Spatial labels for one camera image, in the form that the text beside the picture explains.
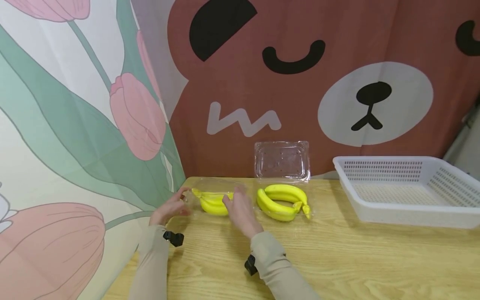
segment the bunch of bananas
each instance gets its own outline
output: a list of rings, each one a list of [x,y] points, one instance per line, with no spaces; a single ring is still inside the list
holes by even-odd
[[[192,189],[192,193],[200,200],[202,209],[215,216],[228,216],[228,210],[223,204],[222,199],[225,194],[217,192],[201,192],[198,189]],[[226,194],[230,200],[233,199],[233,193]]]
[[[200,206],[205,212],[214,216],[228,216],[228,210],[222,202],[225,194],[202,192],[198,189],[192,189],[192,193],[200,200]],[[233,199],[232,192],[226,195],[230,200]],[[293,206],[281,205],[274,200],[292,202]],[[265,189],[259,189],[257,191],[257,204],[267,216],[278,221],[292,221],[300,209],[308,219],[311,218],[312,214],[307,204],[305,192],[296,186],[288,184],[272,184]]]
[[[293,206],[281,205],[273,200],[292,202]],[[265,189],[259,189],[257,191],[257,204],[269,217],[278,221],[292,221],[300,209],[308,219],[312,216],[312,211],[307,204],[307,195],[293,185],[272,184]]]

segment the clear plastic clamshell box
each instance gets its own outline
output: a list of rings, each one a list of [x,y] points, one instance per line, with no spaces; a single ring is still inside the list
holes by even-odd
[[[185,203],[193,215],[228,216],[222,199],[224,195],[232,199],[236,187],[247,190],[245,185],[238,181],[200,177],[191,186],[192,190],[185,193]]]
[[[310,221],[316,200],[309,186],[308,142],[256,143],[254,157],[257,208],[278,221]]]

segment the black wrist strap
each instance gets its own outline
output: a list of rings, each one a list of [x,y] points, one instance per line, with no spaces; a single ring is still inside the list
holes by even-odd
[[[173,233],[171,231],[165,231],[163,234],[163,238],[168,240],[170,244],[172,244],[175,247],[179,247],[183,245],[183,239],[185,236],[181,233]]]
[[[255,256],[251,255],[247,258],[247,261],[245,262],[245,269],[247,269],[248,274],[250,276],[255,275],[255,273],[258,272],[257,268],[255,267]]]

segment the hand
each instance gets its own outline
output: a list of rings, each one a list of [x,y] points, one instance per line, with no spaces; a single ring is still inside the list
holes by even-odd
[[[181,187],[178,192],[153,212],[148,225],[165,226],[174,216],[188,216],[190,210],[183,201],[183,193],[189,190],[190,188]]]
[[[252,201],[250,197],[239,188],[235,188],[233,201],[227,195],[223,196],[223,204],[227,207],[228,216],[232,223],[250,240],[264,228],[257,221],[253,212]]]

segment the bear face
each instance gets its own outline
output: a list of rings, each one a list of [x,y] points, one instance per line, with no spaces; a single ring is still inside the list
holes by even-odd
[[[253,175],[258,141],[342,155],[441,156],[479,92],[480,2],[177,0],[170,120],[187,176]]]

